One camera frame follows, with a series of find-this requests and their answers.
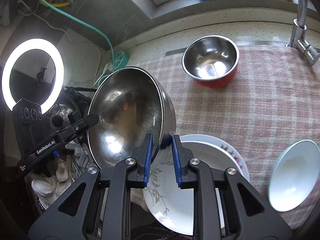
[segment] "blue gripper pad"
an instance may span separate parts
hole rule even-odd
[[[147,156],[146,156],[146,161],[144,163],[144,179],[143,179],[143,185],[146,187],[148,185],[149,181],[149,175],[150,175],[150,166],[151,166],[151,155],[152,155],[152,141],[153,137],[152,134],[150,135],[149,139],[149,145],[148,145],[148,150],[147,150]]]
[[[181,179],[181,164],[179,159],[179,154],[177,150],[176,140],[172,137],[172,158],[174,164],[174,172],[176,174],[176,182],[178,187],[181,187],[182,179]]]

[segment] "small metal bowl with red exterior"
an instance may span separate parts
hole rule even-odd
[[[239,61],[236,44],[223,36],[210,35],[192,43],[182,57],[183,69],[197,83],[221,87],[235,76]]]

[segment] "chrome faucet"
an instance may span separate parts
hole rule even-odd
[[[294,26],[291,34],[290,43],[288,43],[287,46],[298,49],[304,55],[308,64],[310,66],[313,66],[319,59],[320,54],[305,39],[307,30],[307,27],[305,25],[307,17],[307,8],[308,0],[299,0],[298,16],[297,19],[293,20]]]

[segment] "white plate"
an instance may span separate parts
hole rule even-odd
[[[320,150],[315,142],[302,140],[277,159],[268,186],[268,198],[277,211],[299,206],[310,194],[320,173]]]
[[[192,150],[194,157],[212,168],[225,170],[234,167],[243,174],[231,155],[220,148],[204,142],[181,139],[183,147]],[[221,203],[216,189],[220,224],[224,227]],[[143,190],[146,204],[153,216],[165,227],[180,234],[193,234],[193,189],[181,190],[175,180],[171,151],[161,161],[151,165],[148,186]]]
[[[241,155],[237,152],[235,148],[232,147],[232,145],[228,144],[227,142],[211,136],[211,135],[206,135],[206,134],[188,134],[188,135],[183,135],[180,137],[181,141],[196,141],[196,142],[206,142],[206,143],[211,143],[213,145],[219,146],[228,153],[236,160],[236,162],[239,164],[244,178],[250,182],[250,174],[249,170],[247,168],[247,165],[245,164],[245,161],[241,157]]]

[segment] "plaid tablecloth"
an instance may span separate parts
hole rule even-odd
[[[270,170],[289,145],[320,144],[320,64],[307,66],[300,53],[280,46],[240,47],[235,78],[226,87],[196,84],[183,70],[182,54],[138,64],[168,92],[177,134],[209,134],[235,147],[246,161],[251,184],[267,198]],[[320,183],[294,210],[281,216],[298,228],[318,198]]]

